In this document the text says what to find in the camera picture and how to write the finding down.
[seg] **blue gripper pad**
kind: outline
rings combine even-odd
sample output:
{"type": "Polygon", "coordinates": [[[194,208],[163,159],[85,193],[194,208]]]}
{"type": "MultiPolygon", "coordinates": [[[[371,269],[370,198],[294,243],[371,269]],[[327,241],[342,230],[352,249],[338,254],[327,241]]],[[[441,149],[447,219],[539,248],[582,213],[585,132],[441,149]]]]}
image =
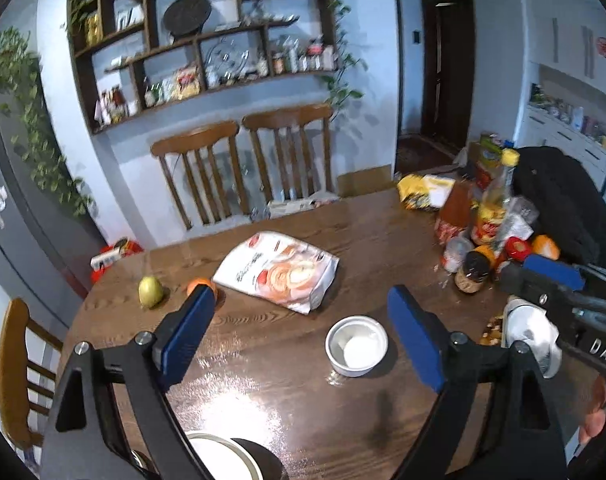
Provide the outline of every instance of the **blue gripper pad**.
{"type": "Polygon", "coordinates": [[[421,381],[440,393],[446,381],[443,358],[448,330],[438,317],[424,311],[403,285],[393,286],[387,294],[387,316],[421,381]]]}
{"type": "Polygon", "coordinates": [[[554,282],[561,283],[575,292],[583,290],[584,286],[586,286],[586,280],[583,279],[578,269],[561,262],[556,262],[540,254],[531,254],[525,258],[523,268],[543,274],[554,282]]]}
{"type": "Polygon", "coordinates": [[[209,286],[198,285],[176,312],[165,316],[155,331],[153,360],[164,392],[180,383],[214,316],[216,297],[209,286]]]}

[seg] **wooden shelving unit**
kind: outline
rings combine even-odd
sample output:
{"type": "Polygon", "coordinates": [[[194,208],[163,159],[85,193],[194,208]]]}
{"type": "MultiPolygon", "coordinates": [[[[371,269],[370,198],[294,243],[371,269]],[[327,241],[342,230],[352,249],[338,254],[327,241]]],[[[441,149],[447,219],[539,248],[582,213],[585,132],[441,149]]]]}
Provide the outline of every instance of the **wooden shelving unit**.
{"type": "MultiPolygon", "coordinates": [[[[70,36],[70,47],[72,49],[72,52],[74,53],[75,63],[73,63],[73,65],[76,85],[78,88],[78,93],[81,97],[81,103],[83,105],[83,112],[87,127],[94,134],[103,133],[109,128],[114,128],[119,124],[136,120],[137,118],[145,116],[150,112],[154,112],[162,108],[167,108],[173,106],[174,104],[186,101],[177,100],[151,108],[145,107],[145,60],[150,59],[154,56],[159,56],[166,52],[170,52],[172,50],[176,50],[178,48],[190,49],[190,54],[192,54],[192,58],[195,60],[195,63],[199,70],[199,82],[201,83],[201,93],[194,97],[191,97],[190,99],[195,99],[203,95],[209,95],[227,89],[239,88],[241,86],[257,84],[269,80],[279,80],[291,76],[321,75],[324,73],[328,73],[325,71],[315,71],[302,73],[286,73],[280,75],[275,74],[272,64],[272,56],[270,56],[269,30],[271,28],[276,27],[287,27],[291,25],[291,23],[268,22],[257,23],[252,25],[241,25],[240,27],[229,28],[226,30],[204,32],[201,34],[190,36],[188,38],[181,38],[180,40],[174,41],[174,43],[170,45],[161,45],[160,38],[158,36],[159,16],[157,15],[157,0],[134,1],[140,3],[143,8],[144,21],[142,23],[131,25],[130,27],[125,28],[124,30],[116,30],[114,0],[88,0],[83,6],[83,10],[85,10],[86,12],[98,12],[100,26],[102,29],[102,40],[97,44],[88,46],[84,42],[84,31],[76,35],[70,36]],[[96,102],[99,99],[99,92],[97,89],[96,76],[94,75],[94,65],[92,62],[92,56],[96,52],[100,51],[101,49],[107,46],[110,46],[113,43],[116,43],[117,41],[123,40],[124,38],[127,38],[132,34],[137,34],[141,32],[144,39],[145,52],[136,57],[133,57],[132,59],[128,59],[119,67],[108,68],[105,70],[106,73],[119,72],[121,70],[129,71],[129,75],[132,79],[132,83],[134,86],[136,98],[138,99],[138,102],[141,106],[141,110],[136,115],[130,116],[118,124],[112,124],[110,126],[100,128],[94,120],[94,109],[96,107],[96,102]],[[217,88],[209,89],[206,85],[206,81],[204,78],[205,67],[203,62],[203,50],[201,47],[201,43],[203,41],[211,40],[213,38],[220,38],[222,36],[229,36],[232,34],[257,32],[259,34],[260,49],[264,52],[269,62],[269,76],[251,81],[237,82],[231,86],[220,86],[217,88]]],[[[244,1],[248,0],[237,0],[239,21],[241,21],[243,18],[244,1]]],[[[325,44],[334,45],[336,47],[336,27],[334,23],[334,14],[330,8],[330,1],[331,0],[317,0],[317,4],[320,12],[321,33],[323,34],[325,44]]]]}

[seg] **wooden chair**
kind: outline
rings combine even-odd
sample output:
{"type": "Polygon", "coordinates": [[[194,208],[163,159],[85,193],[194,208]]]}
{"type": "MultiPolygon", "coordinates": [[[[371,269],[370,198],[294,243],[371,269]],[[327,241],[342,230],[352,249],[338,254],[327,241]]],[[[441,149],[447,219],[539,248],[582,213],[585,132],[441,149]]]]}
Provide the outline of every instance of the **wooden chair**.
{"type": "Polygon", "coordinates": [[[31,330],[45,343],[61,352],[63,343],[30,318],[30,311],[23,300],[11,300],[5,313],[0,340],[0,414],[4,432],[14,446],[23,452],[32,452],[33,446],[42,447],[43,435],[30,430],[30,410],[48,415],[49,410],[31,402],[28,390],[54,398],[54,392],[27,379],[27,369],[52,380],[56,376],[50,370],[31,361],[25,345],[25,331],[31,330]]]}
{"type": "Polygon", "coordinates": [[[168,137],[167,139],[161,139],[152,145],[150,152],[153,156],[158,158],[159,162],[161,163],[161,169],[163,170],[163,175],[165,176],[165,180],[167,181],[167,186],[169,186],[170,188],[170,192],[172,193],[172,197],[174,198],[174,203],[176,203],[176,207],[179,210],[179,214],[181,215],[181,219],[183,220],[186,229],[192,228],[192,221],[190,221],[190,218],[185,212],[183,203],[181,202],[179,194],[176,190],[176,184],[174,184],[172,174],[170,173],[170,170],[167,167],[165,155],[167,155],[168,153],[176,153],[177,155],[181,156],[183,164],[185,165],[187,181],[190,186],[194,202],[196,203],[196,208],[199,211],[201,221],[203,221],[203,224],[209,224],[209,216],[205,209],[205,206],[203,205],[203,200],[201,200],[201,196],[199,194],[199,190],[196,186],[196,181],[194,180],[194,175],[192,173],[190,160],[188,158],[188,153],[194,152],[194,156],[196,158],[196,165],[199,169],[201,183],[203,184],[203,189],[205,191],[209,209],[211,210],[214,222],[220,222],[221,219],[232,216],[232,213],[230,211],[229,204],[227,203],[227,199],[225,198],[225,189],[223,188],[221,174],[219,173],[219,169],[217,168],[216,160],[214,158],[213,146],[219,140],[227,138],[227,142],[229,144],[231,166],[232,171],[234,172],[234,179],[237,188],[236,191],[238,195],[238,202],[241,206],[241,211],[243,212],[243,214],[249,215],[250,210],[247,201],[247,195],[245,193],[245,188],[243,187],[243,178],[241,177],[241,165],[238,160],[238,150],[236,141],[238,130],[239,126],[236,122],[225,121],[224,123],[209,124],[208,126],[198,128],[187,134],[181,134],[174,137],[168,137]],[[212,171],[212,178],[214,179],[214,184],[217,190],[217,194],[219,196],[220,208],[219,204],[217,204],[217,200],[214,198],[211,183],[209,181],[208,174],[205,170],[205,164],[203,163],[203,159],[201,158],[202,148],[207,148],[207,157],[212,171]]]}
{"type": "Polygon", "coordinates": [[[291,200],[293,198],[305,198],[317,190],[312,172],[312,157],[310,154],[309,141],[307,139],[307,133],[305,132],[305,126],[310,124],[312,121],[323,121],[323,168],[325,171],[325,189],[327,191],[332,191],[332,175],[330,168],[330,118],[332,117],[332,114],[332,108],[328,104],[323,103],[293,108],[280,108],[270,112],[261,112],[258,114],[248,115],[243,118],[243,126],[250,131],[254,153],[256,154],[256,161],[258,164],[259,173],[261,175],[261,187],[267,202],[273,200],[274,195],[272,193],[272,186],[270,186],[270,179],[267,175],[265,155],[263,154],[263,150],[261,148],[258,130],[265,128],[273,130],[274,132],[274,146],[279,162],[279,174],[281,176],[281,185],[283,186],[285,198],[287,200],[291,200]],[[304,175],[301,175],[299,170],[295,139],[292,133],[293,126],[297,126],[299,128],[303,163],[305,167],[304,175]],[[287,130],[285,137],[288,140],[287,149],[289,151],[289,166],[292,173],[291,182],[292,187],[296,190],[297,194],[295,197],[291,195],[291,186],[288,183],[288,172],[286,171],[286,157],[288,154],[286,154],[286,148],[280,133],[280,129],[282,128],[286,128],[287,130]],[[307,181],[307,189],[305,193],[302,189],[303,181],[307,181]]]}

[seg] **wooden dining table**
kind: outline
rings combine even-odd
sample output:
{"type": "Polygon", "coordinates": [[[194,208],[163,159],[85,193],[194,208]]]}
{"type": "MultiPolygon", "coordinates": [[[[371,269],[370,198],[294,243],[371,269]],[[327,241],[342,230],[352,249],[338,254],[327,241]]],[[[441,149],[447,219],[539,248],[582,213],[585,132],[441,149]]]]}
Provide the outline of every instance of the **wooden dining table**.
{"type": "MultiPolygon", "coordinates": [[[[167,399],[183,430],[243,439],[239,442],[254,446],[257,454],[265,452],[267,458],[260,459],[265,467],[259,463],[265,480],[387,480],[436,398],[419,381],[387,318],[388,291],[406,285],[449,330],[474,340],[507,300],[493,283],[472,296],[456,288],[439,266],[442,249],[433,224],[433,213],[403,209],[390,189],[130,256],[84,301],[65,339],[59,372],[79,341],[105,348],[154,330],[181,306],[191,280],[211,277],[225,256],[255,233],[290,235],[340,259],[321,306],[304,316],[224,289],[183,382],[171,387],[167,399]],[[169,295],[159,307],[143,310],[138,282],[149,275],[169,295]],[[332,369],[325,336],[334,323],[357,314],[384,326],[389,348],[369,374],[346,378],[332,369]],[[272,466],[266,461],[274,458],[277,466],[267,472],[272,466]]],[[[563,362],[552,389],[567,440],[596,374],[571,359],[563,362]]],[[[488,391],[479,387],[470,417],[478,422],[477,433],[488,391]]],[[[115,385],[115,395],[131,448],[146,452],[125,387],[115,385]]],[[[469,426],[451,468],[464,465],[474,449],[475,428],[469,426]]]]}

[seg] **doormat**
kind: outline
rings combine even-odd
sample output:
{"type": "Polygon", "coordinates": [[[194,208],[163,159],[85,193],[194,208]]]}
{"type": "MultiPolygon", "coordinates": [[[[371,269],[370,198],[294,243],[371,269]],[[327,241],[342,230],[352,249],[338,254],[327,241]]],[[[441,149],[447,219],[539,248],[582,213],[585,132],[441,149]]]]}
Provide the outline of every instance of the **doormat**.
{"type": "Polygon", "coordinates": [[[399,137],[397,140],[397,160],[395,173],[429,173],[427,170],[438,170],[436,173],[451,171],[454,155],[435,146],[433,140],[413,134],[399,137]]]}

